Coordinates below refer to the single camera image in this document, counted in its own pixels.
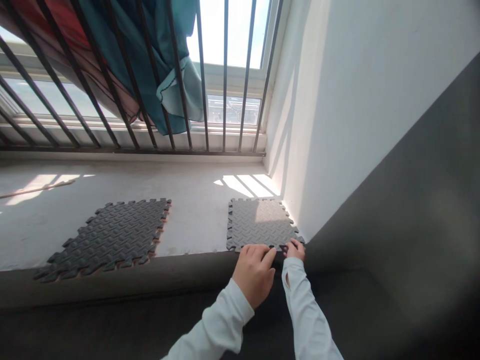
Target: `fingers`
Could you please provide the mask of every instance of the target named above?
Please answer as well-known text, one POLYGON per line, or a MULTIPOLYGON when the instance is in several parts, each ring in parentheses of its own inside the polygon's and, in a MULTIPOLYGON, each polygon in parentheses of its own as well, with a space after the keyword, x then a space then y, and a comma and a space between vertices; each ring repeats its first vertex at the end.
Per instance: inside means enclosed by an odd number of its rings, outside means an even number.
POLYGON ((251 244, 248 244, 248 245, 245 245, 244 247, 241 248, 241 251, 240 251, 240 257, 241 258, 243 258, 245 255, 248 254, 251 246, 252 246, 251 244))
POLYGON ((274 262, 275 255, 277 255, 277 250, 272 247, 269 252, 263 257, 261 264, 263 265, 264 269, 270 269, 272 267, 272 263, 274 262))
POLYGON ((294 239, 294 238, 291 238, 290 241, 296 245, 299 252, 301 252, 301 253, 305 252, 304 245, 300 241, 298 241, 297 239, 294 239))
POLYGON ((275 269, 272 267, 270 270, 268 270, 268 273, 266 275, 266 283, 268 285, 268 291, 272 288, 272 285, 274 284, 274 275, 275 275, 275 269))
POLYGON ((256 261, 261 262, 264 254, 270 250, 270 248, 265 244, 256 244, 252 245, 252 249, 249 251, 248 255, 255 258, 256 261))
POLYGON ((287 242, 286 247, 288 248, 288 251, 295 250, 295 245, 293 245, 291 242, 287 242))

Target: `stick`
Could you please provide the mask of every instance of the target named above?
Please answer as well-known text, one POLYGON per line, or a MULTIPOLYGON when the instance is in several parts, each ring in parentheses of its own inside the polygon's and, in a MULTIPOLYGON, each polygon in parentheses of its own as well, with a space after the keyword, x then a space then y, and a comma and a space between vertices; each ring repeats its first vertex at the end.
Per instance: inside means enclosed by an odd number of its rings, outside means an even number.
POLYGON ((72 179, 72 180, 68 180, 68 181, 62 181, 62 182, 56 183, 54 185, 45 185, 44 187, 39 187, 39 188, 32 189, 32 190, 20 190, 20 191, 17 191, 17 192, 12 192, 12 193, 9 193, 9 194, 0 195, 0 199, 10 198, 10 197, 15 196, 15 195, 34 193, 36 191, 58 188, 58 187, 61 187, 61 186, 73 184, 74 182, 75 182, 75 180, 72 179))

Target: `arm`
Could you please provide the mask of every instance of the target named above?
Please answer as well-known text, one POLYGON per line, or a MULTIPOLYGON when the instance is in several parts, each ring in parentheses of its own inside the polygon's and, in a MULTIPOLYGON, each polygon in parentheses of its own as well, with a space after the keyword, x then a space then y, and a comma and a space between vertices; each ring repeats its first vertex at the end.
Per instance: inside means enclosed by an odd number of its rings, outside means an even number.
POLYGON ((233 279, 215 303, 203 311, 201 320, 172 346, 167 360, 220 359, 225 350, 240 352, 242 328, 254 316, 254 310, 233 279))
POLYGON ((183 335, 163 360, 216 360, 225 350, 240 352, 242 329, 267 298, 274 282, 276 254, 266 245, 244 246, 227 287, 201 320, 183 335))
POLYGON ((292 241, 298 249, 293 244, 288 244, 288 254, 285 254, 287 258, 283 262, 281 278, 293 324, 295 357, 297 360, 343 359, 307 279, 303 245, 294 239, 292 241))

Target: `window sill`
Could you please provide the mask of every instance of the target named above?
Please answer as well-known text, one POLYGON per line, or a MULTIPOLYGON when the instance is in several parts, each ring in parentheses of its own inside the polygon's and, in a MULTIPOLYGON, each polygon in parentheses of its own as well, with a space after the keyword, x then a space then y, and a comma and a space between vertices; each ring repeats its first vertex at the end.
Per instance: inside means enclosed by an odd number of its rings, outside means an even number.
MULTIPOLYGON (((30 137, 39 145, 39 146, 49 146, 50 144, 36 128, 35 125, 31 123, 28 118, 17 117, 14 119, 17 124, 24 129, 30 137)), ((64 134, 62 129, 56 124, 53 119, 48 118, 39 118, 43 126, 53 135, 53 137, 58 141, 61 147, 71 147, 72 143, 69 141, 67 136, 64 134)), ((88 126, 95 135, 95 137, 100 142, 100 145, 103 148, 111 149, 113 148, 112 140, 110 139, 107 130, 104 128, 103 124, 96 119, 85 118, 88 126)), ((63 119, 65 125, 70 129, 75 138, 81 144, 82 147, 92 148, 93 144, 87 133, 80 125, 78 120, 63 119)), ((114 119, 109 121, 110 127, 115 134, 115 137, 118 140, 118 143, 122 149, 134 149, 130 135, 127 132, 125 124, 121 123, 119 120, 114 119)), ((7 123, 0 123, 0 128, 4 134, 9 137, 16 144, 25 144, 25 140, 17 134, 17 132, 7 123)), ((144 123, 135 123, 132 125, 132 130, 135 134, 135 137, 140 145, 141 149, 152 150, 152 142, 149 137, 147 126, 144 123)), ((243 137, 242 137, 242 147, 241 151, 244 153, 252 152, 255 136, 257 133, 257 127, 246 125, 243 128, 243 137)), ((170 150, 171 144, 168 135, 161 135, 156 130, 153 132, 158 149, 159 150, 170 150)), ((190 131, 192 147, 194 151, 205 151, 207 149, 205 141, 205 131, 204 126, 200 123, 196 123, 192 126, 190 131)), ((239 149, 239 137, 240 137, 240 126, 232 125, 226 129, 225 136, 225 151, 227 152, 236 152, 239 149)), ((179 151, 189 150, 189 143, 186 133, 175 134, 173 135, 173 140, 175 142, 175 148, 179 151)), ((209 150, 211 152, 221 152, 223 150, 223 127, 221 124, 208 124, 208 142, 209 150)), ((265 151, 267 143, 267 136, 265 134, 260 134, 258 136, 258 145, 257 152, 262 153, 265 151)))

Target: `gray foam mat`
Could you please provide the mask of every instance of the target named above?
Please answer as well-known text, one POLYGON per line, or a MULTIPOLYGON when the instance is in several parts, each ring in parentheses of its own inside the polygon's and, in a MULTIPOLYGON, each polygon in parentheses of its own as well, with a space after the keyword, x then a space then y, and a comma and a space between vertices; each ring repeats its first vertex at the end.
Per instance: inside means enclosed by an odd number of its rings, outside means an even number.
POLYGON ((239 252, 247 244, 266 244, 282 251, 292 238, 304 243, 293 223, 277 199, 232 199, 228 204, 226 247, 239 252))
POLYGON ((34 280, 51 283, 57 279, 87 276, 103 268, 143 265, 155 255, 171 200, 141 200, 108 203, 89 218, 87 226, 78 229, 78 236, 69 238, 62 252, 54 253, 39 268, 34 280))

